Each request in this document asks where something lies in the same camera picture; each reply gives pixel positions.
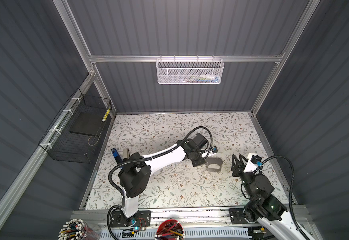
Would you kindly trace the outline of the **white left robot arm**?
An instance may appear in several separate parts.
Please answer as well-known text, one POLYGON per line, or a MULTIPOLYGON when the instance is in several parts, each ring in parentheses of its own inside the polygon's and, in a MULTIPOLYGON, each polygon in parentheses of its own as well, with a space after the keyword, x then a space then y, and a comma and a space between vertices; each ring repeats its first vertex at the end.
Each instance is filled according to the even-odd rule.
POLYGON ((184 160, 190 160, 194 168, 205 165, 206 159, 217 152, 211 131, 199 126, 165 150, 143 156, 139 153, 132 154, 108 174, 109 183, 122 197, 121 205, 112 206, 109 215, 116 212, 122 218, 121 226, 133 226, 139 216, 139 195, 145 191, 153 174, 184 160))

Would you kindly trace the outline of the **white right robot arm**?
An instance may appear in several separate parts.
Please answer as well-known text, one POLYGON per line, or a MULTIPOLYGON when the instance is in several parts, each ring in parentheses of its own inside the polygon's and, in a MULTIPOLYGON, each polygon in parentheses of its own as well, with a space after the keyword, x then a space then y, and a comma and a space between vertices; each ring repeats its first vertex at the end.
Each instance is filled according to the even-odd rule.
POLYGON ((244 206, 244 219, 248 223, 259 223, 279 240, 312 240, 313 237, 298 223, 292 206, 292 189, 294 183, 294 167, 291 160, 283 156, 271 156, 262 159, 258 155, 249 154, 231 156, 233 177, 241 180, 241 193, 248 200, 244 206), (273 159, 287 161, 291 170, 288 206, 285 206, 272 193, 275 187, 262 173, 263 166, 273 159))

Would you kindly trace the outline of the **red pencil cup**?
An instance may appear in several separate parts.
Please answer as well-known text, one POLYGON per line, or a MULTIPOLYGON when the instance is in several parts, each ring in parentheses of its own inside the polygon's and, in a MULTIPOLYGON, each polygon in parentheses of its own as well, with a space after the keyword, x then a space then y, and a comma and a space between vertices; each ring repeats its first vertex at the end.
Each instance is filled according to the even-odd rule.
POLYGON ((178 220, 169 219, 164 221, 157 229, 156 240, 183 240, 184 228, 178 220))

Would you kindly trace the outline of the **white mesh basket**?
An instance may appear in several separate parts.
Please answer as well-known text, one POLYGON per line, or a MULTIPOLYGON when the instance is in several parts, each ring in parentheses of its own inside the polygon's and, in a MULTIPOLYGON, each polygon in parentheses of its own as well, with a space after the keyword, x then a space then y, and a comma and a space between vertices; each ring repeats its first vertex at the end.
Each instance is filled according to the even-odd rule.
POLYGON ((224 62, 221 58, 158 58, 157 79, 161 85, 218 85, 224 62))

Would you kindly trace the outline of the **yellow marker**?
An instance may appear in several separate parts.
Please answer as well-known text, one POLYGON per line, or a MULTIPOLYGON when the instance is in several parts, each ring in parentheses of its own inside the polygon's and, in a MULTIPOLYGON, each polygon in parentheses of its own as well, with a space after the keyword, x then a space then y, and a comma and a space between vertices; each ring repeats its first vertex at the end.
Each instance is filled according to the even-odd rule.
POLYGON ((107 108, 107 110, 106 110, 106 112, 105 112, 105 114, 104 114, 104 116, 102 118, 102 122, 105 122, 107 120, 110 112, 111 112, 111 108, 107 108))

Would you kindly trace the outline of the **black foam pad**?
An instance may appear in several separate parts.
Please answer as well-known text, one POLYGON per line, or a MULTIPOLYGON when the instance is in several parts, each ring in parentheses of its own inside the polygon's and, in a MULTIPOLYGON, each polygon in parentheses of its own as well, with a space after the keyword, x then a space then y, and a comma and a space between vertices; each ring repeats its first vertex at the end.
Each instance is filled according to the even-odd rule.
POLYGON ((98 114, 80 113, 70 127, 70 133, 95 137, 100 135, 105 122, 103 116, 98 114))

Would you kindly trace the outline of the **clear pencil cup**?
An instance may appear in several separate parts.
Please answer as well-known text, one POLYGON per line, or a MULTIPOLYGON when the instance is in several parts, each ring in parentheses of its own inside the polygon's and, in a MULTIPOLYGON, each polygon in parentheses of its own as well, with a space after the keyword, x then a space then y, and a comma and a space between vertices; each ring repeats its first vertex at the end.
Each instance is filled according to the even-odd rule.
POLYGON ((99 240, 102 230, 98 225, 81 219, 66 222, 59 231, 58 240, 99 240))

